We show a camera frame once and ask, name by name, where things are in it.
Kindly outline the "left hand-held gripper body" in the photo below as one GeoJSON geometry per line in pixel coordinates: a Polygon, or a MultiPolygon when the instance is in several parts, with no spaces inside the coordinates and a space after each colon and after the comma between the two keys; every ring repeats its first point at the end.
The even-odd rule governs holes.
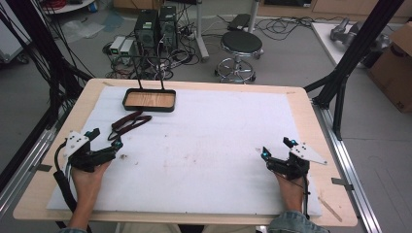
{"type": "Polygon", "coordinates": [[[67,163],[79,170],[92,173],[96,166],[112,160],[112,155],[90,148],[91,141],[79,132],[71,131],[66,139],[63,157],[67,163]]]}

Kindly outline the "black tray with wooden bottom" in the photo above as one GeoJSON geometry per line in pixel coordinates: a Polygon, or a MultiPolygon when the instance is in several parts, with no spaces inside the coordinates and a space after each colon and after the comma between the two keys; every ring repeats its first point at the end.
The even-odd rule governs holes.
{"type": "Polygon", "coordinates": [[[158,57],[154,66],[160,81],[160,88],[144,88],[141,78],[137,78],[138,86],[129,88],[122,99],[122,105],[127,111],[172,113],[175,110],[177,92],[164,86],[163,71],[158,57]]]}

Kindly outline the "person's right hand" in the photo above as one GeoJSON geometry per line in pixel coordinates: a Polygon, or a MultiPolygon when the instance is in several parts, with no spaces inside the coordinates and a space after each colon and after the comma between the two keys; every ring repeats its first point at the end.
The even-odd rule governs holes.
{"type": "Polygon", "coordinates": [[[287,211],[302,212],[304,196],[304,180],[302,178],[287,180],[284,175],[275,174],[280,187],[280,193],[287,211]]]}

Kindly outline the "person's left hand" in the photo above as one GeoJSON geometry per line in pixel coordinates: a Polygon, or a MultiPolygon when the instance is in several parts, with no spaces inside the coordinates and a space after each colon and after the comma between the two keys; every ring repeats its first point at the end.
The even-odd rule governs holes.
{"type": "Polygon", "coordinates": [[[104,173],[110,166],[110,162],[96,166],[92,173],[85,172],[74,168],[72,170],[72,178],[77,192],[77,197],[80,202],[96,200],[104,173]]]}

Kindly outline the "small white box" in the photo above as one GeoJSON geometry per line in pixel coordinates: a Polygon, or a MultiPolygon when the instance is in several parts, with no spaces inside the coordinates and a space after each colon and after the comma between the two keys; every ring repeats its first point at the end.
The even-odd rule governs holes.
{"type": "Polygon", "coordinates": [[[132,39],[125,39],[120,48],[120,55],[130,56],[134,54],[135,54],[134,41],[132,39]]]}
{"type": "Polygon", "coordinates": [[[120,49],[122,47],[123,42],[125,41],[124,36],[118,36],[115,41],[110,45],[109,50],[111,55],[119,55],[120,49]]]}

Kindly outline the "clear plastic sheet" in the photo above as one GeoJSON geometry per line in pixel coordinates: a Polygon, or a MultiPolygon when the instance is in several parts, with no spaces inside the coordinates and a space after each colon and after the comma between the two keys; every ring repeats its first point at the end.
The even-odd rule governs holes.
{"type": "Polygon", "coordinates": [[[81,39],[90,39],[95,37],[104,25],[96,22],[81,22],[79,20],[68,21],[61,27],[64,38],[67,43],[73,43],[81,39]]]}

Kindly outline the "white platform board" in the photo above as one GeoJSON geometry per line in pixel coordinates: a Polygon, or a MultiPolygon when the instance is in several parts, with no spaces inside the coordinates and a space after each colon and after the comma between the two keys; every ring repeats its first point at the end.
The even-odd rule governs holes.
{"type": "MultiPolygon", "coordinates": [[[[361,29],[361,22],[350,23],[345,20],[342,20],[340,23],[313,22],[312,28],[332,63],[337,65],[348,48],[348,46],[343,44],[342,40],[347,38],[350,31],[353,31],[353,34],[356,35],[361,29]],[[340,29],[340,40],[333,41],[330,39],[330,34],[336,27],[340,29]]],[[[370,68],[390,43],[391,39],[387,32],[384,31],[376,38],[357,67],[362,69],[370,68]]]]}

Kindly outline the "black round stool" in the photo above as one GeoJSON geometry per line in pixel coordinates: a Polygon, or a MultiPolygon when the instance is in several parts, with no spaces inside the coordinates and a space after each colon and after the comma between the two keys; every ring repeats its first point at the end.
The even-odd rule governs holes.
{"type": "Polygon", "coordinates": [[[245,57],[260,58],[261,39],[249,32],[229,31],[223,34],[221,47],[231,57],[223,59],[215,68],[214,74],[220,78],[220,82],[254,82],[256,71],[245,57]]]}

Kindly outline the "black computer tower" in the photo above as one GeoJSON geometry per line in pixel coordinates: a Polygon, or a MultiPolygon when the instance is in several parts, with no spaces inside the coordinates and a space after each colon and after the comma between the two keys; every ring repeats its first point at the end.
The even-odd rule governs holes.
{"type": "Polygon", "coordinates": [[[140,54],[145,50],[154,50],[159,42],[158,10],[140,10],[134,26],[134,34],[140,54]]]}
{"type": "Polygon", "coordinates": [[[159,10],[160,50],[171,51],[178,48],[177,9],[175,6],[162,6],[159,10]]]}

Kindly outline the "brown cardboard box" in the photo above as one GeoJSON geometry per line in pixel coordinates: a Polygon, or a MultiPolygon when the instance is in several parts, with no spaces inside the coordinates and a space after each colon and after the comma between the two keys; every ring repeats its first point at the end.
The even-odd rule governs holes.
{"type": "Polygon", "coordinates": [[[412,21],[390,35],[392,41],[368,77],[402,113],[412,113],[412,21]]]}

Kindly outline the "round white table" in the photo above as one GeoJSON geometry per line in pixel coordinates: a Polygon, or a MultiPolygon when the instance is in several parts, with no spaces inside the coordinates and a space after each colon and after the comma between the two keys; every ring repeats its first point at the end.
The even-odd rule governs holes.
{"type": "Polygon", "coordinates": [[[42,10],[47,15],[55,15],[55,14],[63,14],[69,13],[73,11],[77,11],[79,9],[87,8],[89,5],[94,4],[95,0],[82,0],[81,4],[66,4],[62,8],[48,8],[43,7],[42,10]]]}

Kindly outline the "flat black device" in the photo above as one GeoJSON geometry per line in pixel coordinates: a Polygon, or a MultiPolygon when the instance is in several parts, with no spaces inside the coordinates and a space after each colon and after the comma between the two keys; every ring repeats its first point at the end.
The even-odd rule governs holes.
{"type": "Polygon", "coordinates": [[[229,31],[247,31],[251,16],[249,14],[237,15],[227,26],[229,31]]]}

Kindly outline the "aluminium rail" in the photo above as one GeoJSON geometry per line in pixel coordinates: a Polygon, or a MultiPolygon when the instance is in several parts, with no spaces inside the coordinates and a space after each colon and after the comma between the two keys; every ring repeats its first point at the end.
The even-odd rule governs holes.
{"type": "Polygon", "coordinates": [[[58,131],[55,125],[35,127],[4,171],[0,173],[0,219],[27,188],[36,173],[30,171],[31,167],[42,164],[58,131]]]}
{"type": "Polygon", "coordinates": [[[343,186],[349,194],[350,200],[355,207],[357,219],[361,222],[366,233],[383,233],[376,215],[369,203],[367,195],[362,187],[361,180],[357,174],[351,156],[342,140],[333,131],[333,117],[328,109],[322,109],[312,102],[312,107],[323,128],[326,141],[330,143],[332,157],[337,164],[341,174],[343,186]]]}

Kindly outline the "black metal frame stand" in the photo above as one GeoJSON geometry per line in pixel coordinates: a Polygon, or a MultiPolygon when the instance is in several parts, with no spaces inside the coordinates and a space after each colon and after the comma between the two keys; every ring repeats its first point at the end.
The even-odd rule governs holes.
{"type": "Polygon", "coordinates": [[[383,31],[405,0],[378,0],[370,15],[364,22],[359,34],[347,48],[335,68],[324,78],[304,87],[310,92],[319,87],[321,92],[313,98],[321,109],[328,109],[332,99],[335,99],[335,109],[332,119],[332,132],[341,141],[341,122],[345,100],[346,84],[358,63],[361,61],[372,42],[383,31]]]}

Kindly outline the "grey stand post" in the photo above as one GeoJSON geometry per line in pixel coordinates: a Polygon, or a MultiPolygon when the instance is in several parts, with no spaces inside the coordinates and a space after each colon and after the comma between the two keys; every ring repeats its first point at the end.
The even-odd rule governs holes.
{"type": "Polygon", "coordinates": [[[260,0],[253,0],[252,2],[252,7],[250,11],[250,21],[248,25],[248,32],[253,33],[255,30],[255,23],[258,15],[258,6],[259,6],[260,0]]]}
{"type": "Polygon", "coordinates": [[[194,33],[195,40],[200,52],[200,61],[207,62],[210,58],[205,42],[202,37],[202,0],[195,0],[196,4],[196,31],[194,33]]]}

